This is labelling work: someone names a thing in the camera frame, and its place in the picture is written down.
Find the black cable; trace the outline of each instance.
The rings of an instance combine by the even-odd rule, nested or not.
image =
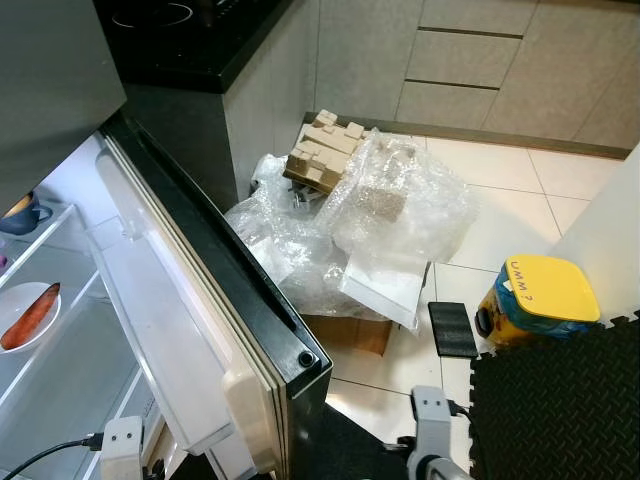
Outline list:
[[[55,445],[55,446],[53,446],[51,448],[48,448],[47,450],[44,450],[44,451],[38,453],[37,455],[34,455],[33,457],[31,457],[29,460],[27,460],[23,464],[21,464],[18,467],[14,468],[2,480],[9,480],[9,479],[15,477],[20,472],[22,472],[25,468],[27,468],[28,466],[36,463],[38,460],[46,457],[47,455],[51,455],[52,453],[58,452],[60,450],[64,450],[65,448],[89,447],[89,449],[91,451],[97,452],[98,450],[102,449],[102,439],[103,439],[103,437],[104,437],[103,433],[93,433],[90,436],[88,436],[87,438],[83,438],[82,440],[74,440],[73,442],[65,442],[65,443],[60,443],[58,445]]]
[[[480,441],[480,433],[476,428],[476,425],[473,423],[473,419],[466,408],[461,407],[453,400],[447,400],[449,402],[449,411],[451,412],[451,416],[455,417],[458,414],[464,415],[469,420],[469,423],[473,427],[473,431],[475,432],[475,440],[478,445],[478,453],[480,454],[480,462],[482,463],[482,469],[484,470],[484,478],[485,480],[491,480],[491,471],[489,469],[489,464],[487,463],[487,457],[484,454],[484,449],[482,448],[482,442]]]

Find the black foam mat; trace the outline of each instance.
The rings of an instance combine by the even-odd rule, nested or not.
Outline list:
[[[639,322],[613,322],[472,360],[473,478],[640,478]]]
[[[429,302],[428,307],[438,355],[476,358],[478,350],[464,304]]]

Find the plastic bag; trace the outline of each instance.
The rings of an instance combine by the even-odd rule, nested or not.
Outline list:
[[[449,261],[476,215],[471,191],[426,148],[374,129],[315,223],[372,268],[403,271]]]
[[[282,176],[286,161],[260,160],[254,193],[225,214],[227,221],[300,313],[387,320],[338,290],[347,256],[313,221],[326,197],[294,187]]]

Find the tiled floor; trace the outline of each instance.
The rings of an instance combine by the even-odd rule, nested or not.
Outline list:
[[[462,302],[470,320],[504,259],[546,253],[588,206],[620,164],[615,160],[473,142],[424,139],[477,195],[479,215],[448,264],[436,264],[422,291],[414,336],[391,333],[384,357],[328,348],[335,362],[327,402],[385,442],[414,435],[409,392],[418,384],[441,386],[448,398],[469,405],[469,360],[440,358],[429,301]],[[480,351],[486,346],[476,336]],[[468,469],[468,423],[453,419],[453,459]]]

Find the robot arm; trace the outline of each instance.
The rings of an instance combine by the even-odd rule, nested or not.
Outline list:
[[[107,423],[100,454],[103,480],[164,480],[162,460],[153,465],[151,472],[142,466],[143,435],[141,417],[121,417]]]
[[[411,391],[416,437],[399,439],[401,445],[387,445],[388,451],[413,447],[407,459],[409,480],[473,480],[449,454],[451,410],[444,392],[436,387],[415,387]]]

